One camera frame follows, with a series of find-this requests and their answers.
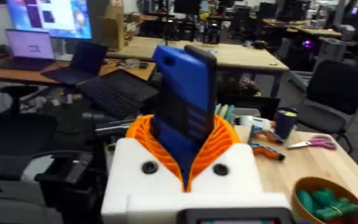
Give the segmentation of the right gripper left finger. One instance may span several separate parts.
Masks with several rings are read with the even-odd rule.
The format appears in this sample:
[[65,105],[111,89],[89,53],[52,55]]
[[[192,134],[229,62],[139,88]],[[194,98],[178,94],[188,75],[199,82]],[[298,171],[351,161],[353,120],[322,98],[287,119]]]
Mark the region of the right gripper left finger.
[[153,116],[139,116],[116,143],[101,214],[122,217],[131,196],[163,196],[184,191],[174,158],[150,133]]

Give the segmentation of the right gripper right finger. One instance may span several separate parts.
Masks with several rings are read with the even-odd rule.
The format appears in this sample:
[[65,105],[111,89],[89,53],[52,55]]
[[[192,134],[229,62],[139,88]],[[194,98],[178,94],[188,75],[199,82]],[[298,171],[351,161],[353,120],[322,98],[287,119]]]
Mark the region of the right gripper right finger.
[[214,116],[213,131],[199,149],[190,169],[187,192],[260,192],[262,184],[252,149],[234,128]]

